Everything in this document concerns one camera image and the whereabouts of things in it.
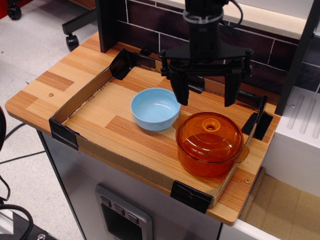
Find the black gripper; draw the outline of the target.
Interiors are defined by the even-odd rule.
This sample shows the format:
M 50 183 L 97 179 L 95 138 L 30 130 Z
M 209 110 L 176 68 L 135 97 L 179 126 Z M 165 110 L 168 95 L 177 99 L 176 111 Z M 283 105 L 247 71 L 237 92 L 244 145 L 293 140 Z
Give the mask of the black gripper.
M 184 14 L 189 28 L 189 42 L 185 45 L 161 50 L 161 75 L 171 83 L 176 100 L 188 105 L 189 76 L 225 77 L 224 106 L 233 105 L 242 79 L 252 73 L 254 50 L 225 43 L 220 38 L 223 15 Z

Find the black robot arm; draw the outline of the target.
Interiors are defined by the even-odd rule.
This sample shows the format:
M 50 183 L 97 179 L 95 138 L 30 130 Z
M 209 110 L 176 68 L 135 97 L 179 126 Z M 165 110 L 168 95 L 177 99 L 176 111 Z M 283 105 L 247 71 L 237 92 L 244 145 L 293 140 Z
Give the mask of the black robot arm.
M 187 0 L 183 19 L 188 24 L 186 45 L 161 50 L 161 74 L 170 80 L 177 101 L 186 106 L 189 77 L 224 77 L 224 105 L 236 102 L 242 80 L 252 73 L 254 50 L 220 39 L 220 23 L 227 0 Z

